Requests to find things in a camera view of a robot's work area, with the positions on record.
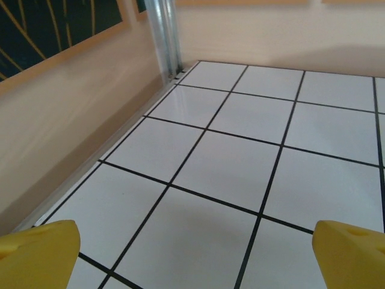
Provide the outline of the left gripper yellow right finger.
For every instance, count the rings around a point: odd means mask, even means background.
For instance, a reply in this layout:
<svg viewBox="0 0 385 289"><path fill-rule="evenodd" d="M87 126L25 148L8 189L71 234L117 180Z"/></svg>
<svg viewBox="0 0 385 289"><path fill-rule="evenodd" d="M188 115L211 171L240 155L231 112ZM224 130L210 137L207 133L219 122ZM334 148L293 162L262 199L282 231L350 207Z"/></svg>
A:
<svg viewBox="0 0 385 289"><path fill-rule="evenodd" d="M384 234L318 221L312 248L327 288L384 288Z"/></svg>

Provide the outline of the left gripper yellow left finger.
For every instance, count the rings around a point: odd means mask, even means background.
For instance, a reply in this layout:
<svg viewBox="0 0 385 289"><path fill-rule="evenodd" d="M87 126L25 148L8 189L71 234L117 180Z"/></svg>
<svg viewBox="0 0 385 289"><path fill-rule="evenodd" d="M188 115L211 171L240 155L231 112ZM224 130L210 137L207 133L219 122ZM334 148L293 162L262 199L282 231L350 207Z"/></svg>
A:
<svg viewBox="0 0 385 289"><path fill-rule="evenodd" d="M80 250L73 220L1 237L1 288L66 288Z"/></svg>

